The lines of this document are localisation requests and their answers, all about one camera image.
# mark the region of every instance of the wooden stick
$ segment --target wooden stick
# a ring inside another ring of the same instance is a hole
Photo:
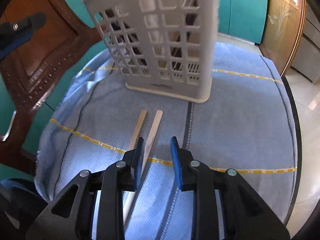
[[[158,110],[156,112],[156,116],[155,116],[155,118],[153,120],[153,123],[152,123],[152,126],[151,126],[151,130],[150,130],[149,135],[148,135],[148,139],[147,139],[146,144],[144,146],[144,156],[143,156],[141,174],[143,174],[144,168],[145,168],[147,160],[149,158],[149,154],[150,154],[150,151],[151,151],[151,148],[152,148],[152,144],[153,144],[153,141],[155,140],[156,133],[157,133],[159,125],[160,125],[162,114],[163,114],[163,112],[161,110]],[[128,218],[128,214],[129,214],[129,211],[131,209],[132,202],[133,202],[133,199],[134,199],[135,195],[136,195],[135,192],[129,192],[129,195],[128,195],[128,198],[126,200],[126,203],[124,204],[124,207],[123,207],[123,221],[124,221],[124,223],[126,222],[126,220]]]
[[[130,144],[129,144],[127,151],[131,151],[131,150],[135,149],[139,135],[140,135],[141,127],[144,122],[144,119],[146,118],[146,115],[147,115],[147,111],[141,110],[138,122],[136,124],[136,127],[134,128],[133,135],[131,137]]]

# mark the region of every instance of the tiled floor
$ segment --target tiled floor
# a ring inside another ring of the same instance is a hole
[[[233,45],[236,45],[236,46],[241,47],[243,49],[246,49],[248,51],[262,55],[258,46],[255,46],[252,43],[246,42],[240,38],[235,38],[235,37],[232,37],[232,36],[229,36],[226,34],[218,34],[217,41],[223,42],[223,43],[228,43],[228,44],[233,44]]]
[[[287,228],[294,236],[320,198],[320,82],[313,84],[289,69],[286,74],[296,102],[302,137],[302,170],[296,204]]]

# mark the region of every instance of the chair backrest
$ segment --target chair backrest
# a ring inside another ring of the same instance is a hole
[[[0,163],[29,174],[34,174],[35,163],[20,152],[37,109],[63,73],[101,40],[96,28],[84,24],[65,0],[11,0],[0,23],[14,23],[36,12],[46,14],[44,27],[0,63],[15,106],[7,134],[0,136]]]

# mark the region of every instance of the teal cabinet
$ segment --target teal cabinet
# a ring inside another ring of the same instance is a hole
[[[33,119],[32,125],[27,134],[26,140],[22,145],[23,149],[33,154],[37,153],[42,130],[47,125],[52,115],[53,115],[53,110],[46,104],[43,104],[39,108],[35,118]]]
[[[218,32],[229,33],[231,0],[220,0]]]
[[[33,181],[33,176],[0,163],[0,180],[7,178],[20,178]]]
[[[261,43],[268,0],[231,0],[229,34]]]
[[[0,75],[0,134],[4,135],[10,126],[15,107]]]
[[[261,43],[268,0],[220,0],[218,32]]]

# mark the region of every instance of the blue towel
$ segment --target blue towel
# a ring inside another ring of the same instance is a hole
[[[290,102],[272,61],[216,43],[211,95],[203,104],[129,90],[112,64],[107,50],[93,58],[44,129],[35,177],[44,199],[51,201],[81,170],[101,171],[122,159],[141,110],[148,110],[141,130],[147,139],[161,109],[126,239],[190,239],[193,194],[175,185],[172,136],[211,168],[239,170],[284,220],[294,191],[297,143]]]

